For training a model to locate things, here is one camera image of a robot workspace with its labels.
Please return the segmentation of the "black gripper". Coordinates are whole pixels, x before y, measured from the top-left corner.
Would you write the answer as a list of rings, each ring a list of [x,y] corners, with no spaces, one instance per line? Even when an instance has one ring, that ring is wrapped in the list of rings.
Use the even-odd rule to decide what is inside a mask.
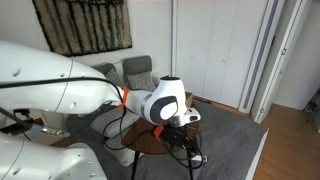
[[[195,148],[196,139],[188,134],[186,127],[165,126],[162,131],[162,139],[167,142],[171,148]]]

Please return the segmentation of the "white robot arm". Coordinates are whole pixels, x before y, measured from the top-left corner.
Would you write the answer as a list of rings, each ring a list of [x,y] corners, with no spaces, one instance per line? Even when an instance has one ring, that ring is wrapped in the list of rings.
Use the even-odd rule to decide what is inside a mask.
[[[152,92],[129,90],[96,69],[48,51],[0,42],[0,108],[10,119],[18,109],[87,114],[103,104],[126,108],[158,126],[181,127],[200,119],[185,105],[184,85],[163,77]],[[50,147],[0,134],[1,180],[107,180],[84,143]]]

